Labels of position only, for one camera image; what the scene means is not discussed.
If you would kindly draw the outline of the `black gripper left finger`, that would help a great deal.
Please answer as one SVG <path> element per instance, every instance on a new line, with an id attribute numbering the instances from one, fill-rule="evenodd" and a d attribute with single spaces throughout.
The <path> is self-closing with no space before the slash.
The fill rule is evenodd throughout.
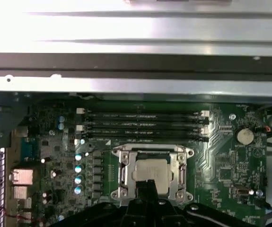
<path id="1" fill-rule="evenodd" d="M 126 206 L 104 202 L 82 212 L 79 227 L 139 227 L 147 225 L 148 181 L 136 183 L 136 195 Z"/>

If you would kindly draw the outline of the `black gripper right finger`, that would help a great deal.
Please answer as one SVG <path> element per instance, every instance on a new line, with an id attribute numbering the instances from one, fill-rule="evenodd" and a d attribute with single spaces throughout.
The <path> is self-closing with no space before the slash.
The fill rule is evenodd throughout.
<path id="1" fill-rule="evenodd" d="M 149 204 L 156 215 L 158 227 L 250 227 L 224 212 L 208 206 L 191 203 L 183 210 L 173 206 L 169 200 L 160 199 L 154 180 L 147 181 Z"/>

